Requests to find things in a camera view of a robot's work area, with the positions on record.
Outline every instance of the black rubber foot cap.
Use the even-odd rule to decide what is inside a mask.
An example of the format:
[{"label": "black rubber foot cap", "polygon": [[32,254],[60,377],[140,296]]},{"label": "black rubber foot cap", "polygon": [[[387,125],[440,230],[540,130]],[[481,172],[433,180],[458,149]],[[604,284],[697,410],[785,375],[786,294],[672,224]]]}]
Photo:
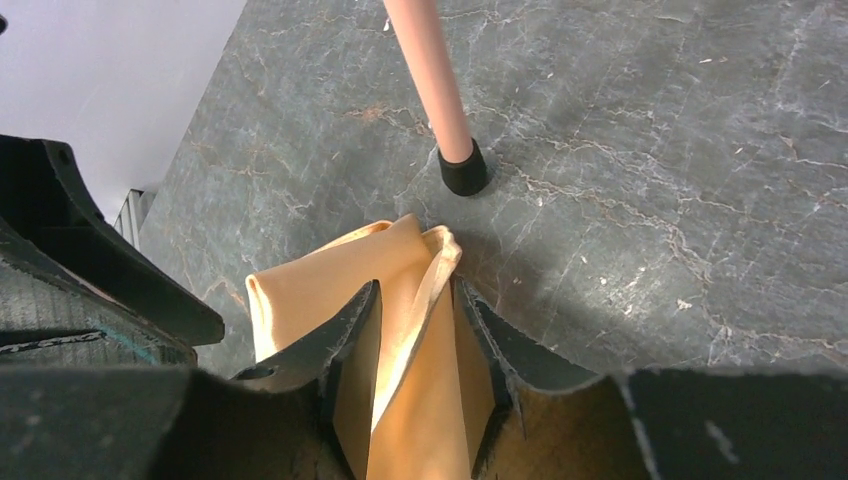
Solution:
[{"label": "black rubber foot cap", "polygon": [[445,182],[451,192],[460,197],[470,197],[480,193],[489,183],[486,162],[483,160],[483,154],[480,153],[480,147],[477,146],[477,141],[473,138],[471,144],[474,147],[471,156],[462,163],[448,162],[439,150],[439,169],[442,171],[442,181]]}]

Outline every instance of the tan cloth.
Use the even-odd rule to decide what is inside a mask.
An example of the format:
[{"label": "tan cloth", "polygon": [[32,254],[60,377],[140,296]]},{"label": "tan cloth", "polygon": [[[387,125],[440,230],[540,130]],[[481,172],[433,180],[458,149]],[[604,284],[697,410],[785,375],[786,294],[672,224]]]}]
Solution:
[{"label": "tan cloth", "polygon": [[[471,476],[494,403],[488,371],[479,371],[485,370],[485,362],[475,363],[473,375],[465,367],[463,382],[472,383],[465,380],[472,377],[477,381],[466,387],[465,395],[460,388],[457,332],[461,331],[455,326],[449,288],[460,255],[446,227],[422,234],[417,219],[408,215],[395,223],[368,225],[303,258],[247,277],[257,361],[311,332],[365,283],[379,280],[382,326],[376,386],[373,410],[363,412],[371,416],[367,460],[350,458],[355,449],[346,449],[340,438],[358,480]],[[467,350],[467,339],[460,344]],[[465,416],[472,410],[468,399],[474,399],[480,411],[470,419],[470,432],[463,399]],[[338,431],[350,429],[337,425]],[[367,468],[355,468],[366,464]]]}]

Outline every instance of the gray marble tile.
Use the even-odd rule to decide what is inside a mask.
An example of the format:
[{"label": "gray marble tile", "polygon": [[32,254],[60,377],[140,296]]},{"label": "gray marble tile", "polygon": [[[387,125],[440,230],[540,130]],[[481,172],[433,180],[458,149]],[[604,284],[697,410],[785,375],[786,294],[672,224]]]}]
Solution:
[{"label": "gray marble tile", "polygon": [[441,2],[495,178],[452,196],[375,0],[249,0],[142,230],[252,358],[244,277],[365,222],[446,224],[461,272],[592,369],[848,368],[848,7]]}]

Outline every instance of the white wall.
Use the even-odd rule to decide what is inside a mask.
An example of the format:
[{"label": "white wall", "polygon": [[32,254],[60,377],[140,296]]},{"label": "white wall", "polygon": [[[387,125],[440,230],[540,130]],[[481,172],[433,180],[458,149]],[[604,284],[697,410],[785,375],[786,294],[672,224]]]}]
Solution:
[{"label": "white wall", "polygon": [[112,222],[155,188],[245,0],[0,0],[0,133],[61,140]]}]

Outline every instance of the screw hole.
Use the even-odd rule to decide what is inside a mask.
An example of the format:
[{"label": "screw hole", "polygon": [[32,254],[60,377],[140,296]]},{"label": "screw hole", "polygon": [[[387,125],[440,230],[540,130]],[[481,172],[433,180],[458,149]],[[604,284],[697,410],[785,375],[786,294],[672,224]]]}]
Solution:
[{"label": "screw hole", "polygon": [[245,368],[238,375],[236,380],[259,380],[260,378],[270,377],[274,374],[274,369],[271,367],[263,367],[256,365],[255,367]]},{"label": "screw hole", "polygon": [[59,150],[59,160],[61,160],[61,162],[64,165],[70,165],[71,164],[71,157],[69,157],[68,153],[65,152],[64,150]]}]

